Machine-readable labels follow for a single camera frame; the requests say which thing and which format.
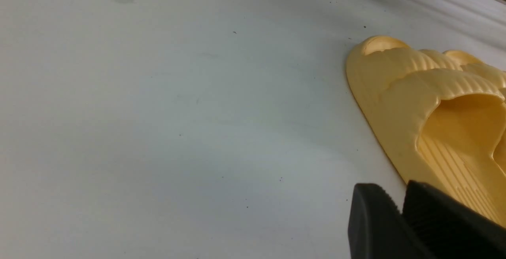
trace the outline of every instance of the floor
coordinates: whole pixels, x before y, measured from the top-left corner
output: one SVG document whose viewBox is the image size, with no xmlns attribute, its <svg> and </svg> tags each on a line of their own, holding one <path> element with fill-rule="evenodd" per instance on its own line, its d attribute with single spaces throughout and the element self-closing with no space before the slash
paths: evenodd
<svg viewBox="0 0 506 259">
<path fill-rule="evenodd" d="M 405 186 L 347 86 L 375 34 L 506 61 L 492 0 L 0 0 L 0 257 L 349 258 Z"/>
</svg>

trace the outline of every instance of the black plastic object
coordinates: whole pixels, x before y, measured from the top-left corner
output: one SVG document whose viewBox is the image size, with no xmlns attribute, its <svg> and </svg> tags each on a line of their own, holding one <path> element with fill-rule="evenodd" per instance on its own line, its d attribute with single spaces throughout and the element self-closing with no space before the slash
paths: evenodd
<svg viewBox="0 0 506 259">
<path fill-rule="evenodd" d="M 400 214 L 376 184 L 356 184 L 352 259 L 506 259 L 506 229 L 426 183 L 410 181 Z"/>
<path fill-rule="evenodd" d="M 352 259 L 435 259 L 376 184 L 356 184 L 348 223 Z"/>
</svg>

